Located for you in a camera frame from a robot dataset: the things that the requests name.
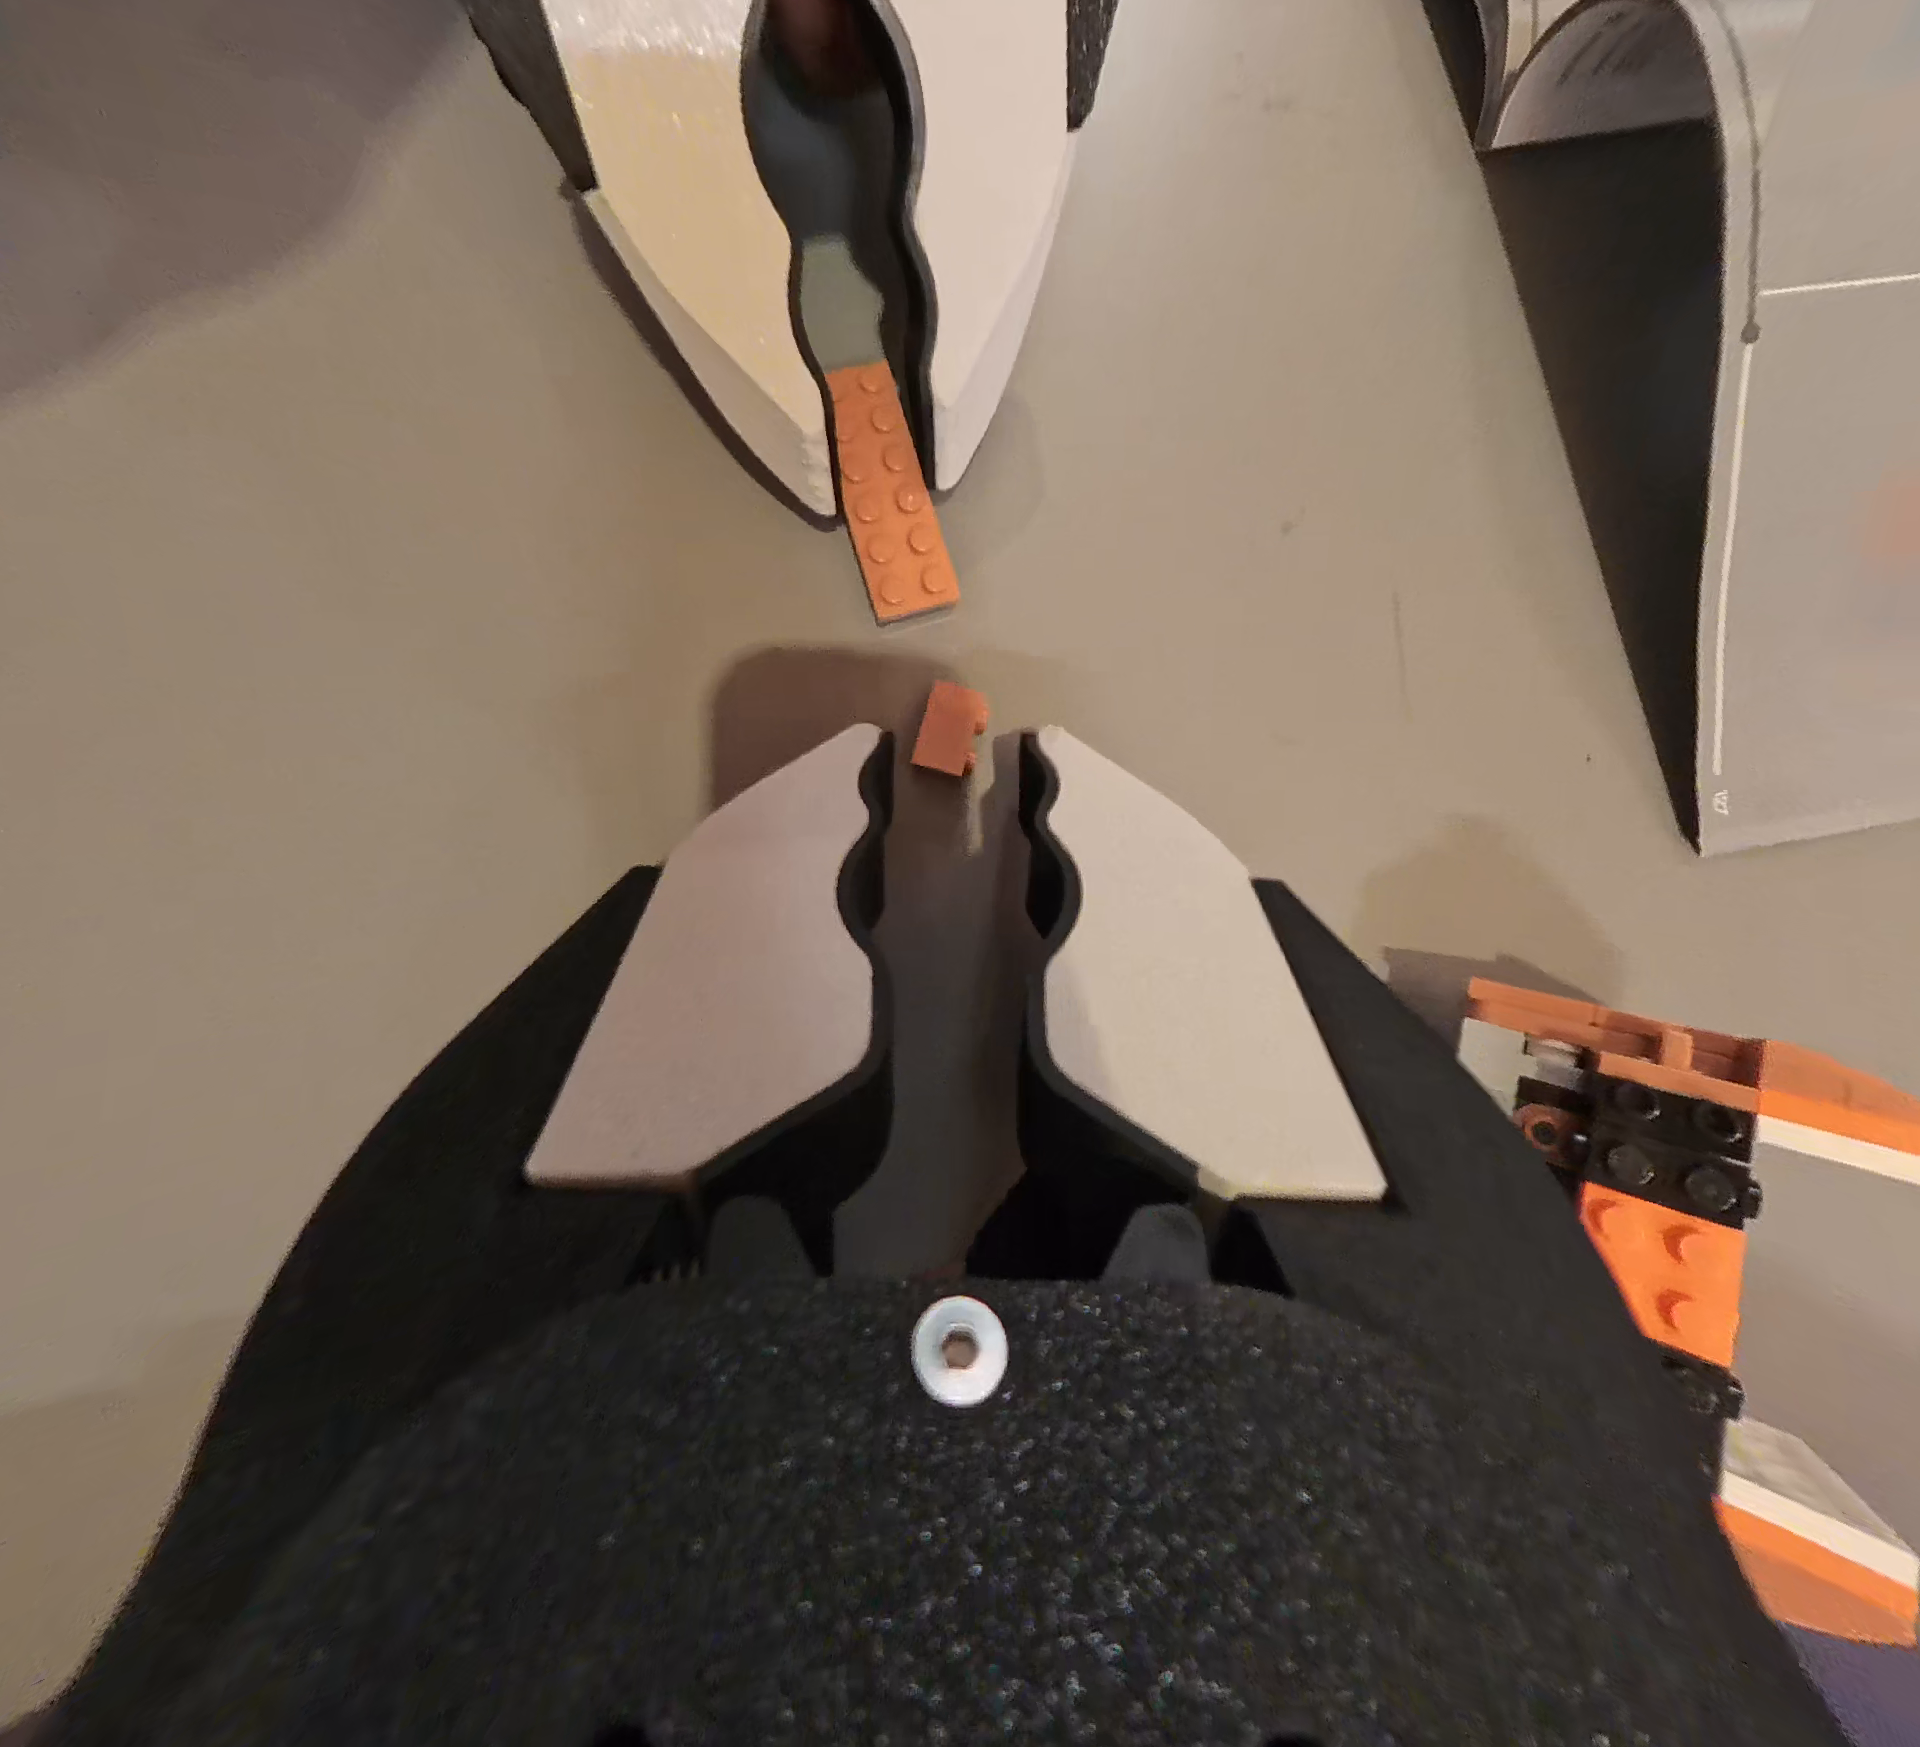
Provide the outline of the long orange studded plate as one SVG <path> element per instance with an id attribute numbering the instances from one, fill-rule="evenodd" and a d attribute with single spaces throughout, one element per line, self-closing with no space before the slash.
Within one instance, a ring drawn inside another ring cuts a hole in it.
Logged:
<path id="1" fill-rule="evenodd" d="M 959 585 L 883 360 L 827 374 L 838 505 L 876 623 L 956 607 Z"/>

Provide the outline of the brown toy brick model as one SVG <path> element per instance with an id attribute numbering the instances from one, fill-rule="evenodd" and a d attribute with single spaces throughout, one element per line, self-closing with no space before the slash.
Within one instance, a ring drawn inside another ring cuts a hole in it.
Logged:
<path id="1" fill-rule="evenodd" d="M 1916 1649 L 1916 1551 L 1735 1375 L 1757 1155 L 1916 1183 L 1912 1091 L 1787 1039 L 1466 981 L 1456 1055 L 1556 1173 L 1687 1409 L 1715 1517 L 1763 1611 Z"/>

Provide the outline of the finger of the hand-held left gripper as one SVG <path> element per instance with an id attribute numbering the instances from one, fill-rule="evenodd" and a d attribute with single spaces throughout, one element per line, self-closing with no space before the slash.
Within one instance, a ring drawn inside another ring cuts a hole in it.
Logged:
<path id="1" fill-rule="evenodd" d="M 876 0 L 908 82 L 904 224 L 928 298 L 933 485 L 967 471 L 1001 403 L 1059 222 L 1067 0 Z"/>
<path id="2" fill-rule="evenodd" d="M 804 511 L 838 513 L 793 242 L 755 168 L 763 0 L 537 0 L 590 162 L 588 212 L 667 344 Z"/>

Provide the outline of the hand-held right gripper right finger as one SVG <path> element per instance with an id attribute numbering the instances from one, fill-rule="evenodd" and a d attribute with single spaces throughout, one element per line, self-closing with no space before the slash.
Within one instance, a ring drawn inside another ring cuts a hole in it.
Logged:
<path id="1" fill-rule="evenodd" d="M 1241 859 L 1063 727 L 1019 761 L 1044 1081 L 1220 1199 L 1377 1203 L 1377 1153 Z"/>

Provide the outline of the grey desk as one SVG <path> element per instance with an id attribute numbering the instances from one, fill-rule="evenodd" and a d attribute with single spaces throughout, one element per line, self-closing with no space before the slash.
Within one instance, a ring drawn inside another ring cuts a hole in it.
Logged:
<path id="1" fill-rule="evenodd" d="M 935 673 L 1438 1019 L 1471 963 L 1916 1087 L 1916 827 L 1699 859 L 1420 0 L 1120 0 L 1011 387 L 876 629 L 451 0 L 3 0 L 3 1719 L 387 1103 Z"/>

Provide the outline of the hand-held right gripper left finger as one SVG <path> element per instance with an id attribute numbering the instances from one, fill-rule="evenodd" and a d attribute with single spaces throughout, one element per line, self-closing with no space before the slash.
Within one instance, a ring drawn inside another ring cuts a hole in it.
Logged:
<path id="1" fill-rule="evenodd" d="M 528 1151 L 528 1183 L 701 1183 L 842 1103 L 882 1037 L 893 739 L 852 723 L 674 847 Z"/>

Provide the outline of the grey instruction booklet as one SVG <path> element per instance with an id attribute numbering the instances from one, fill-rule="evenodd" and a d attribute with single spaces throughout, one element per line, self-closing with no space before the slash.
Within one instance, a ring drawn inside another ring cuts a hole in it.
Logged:
<path id="1" fill-rule="evenodd" d="M 1916 819 L 1918 0 L 1421 0 L 1675 821 Z"/>

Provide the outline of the tan two-stud brick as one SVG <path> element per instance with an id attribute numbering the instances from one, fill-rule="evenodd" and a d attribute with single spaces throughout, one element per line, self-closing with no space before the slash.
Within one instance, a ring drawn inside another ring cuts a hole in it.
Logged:
<path id="1" fill-rule="evenodd" d="M 909 763 L 948 779 L 966 779 L 977 761 L 977 743 L 992 721 L 983 693 L 952 679 L 930 685 Z"/>

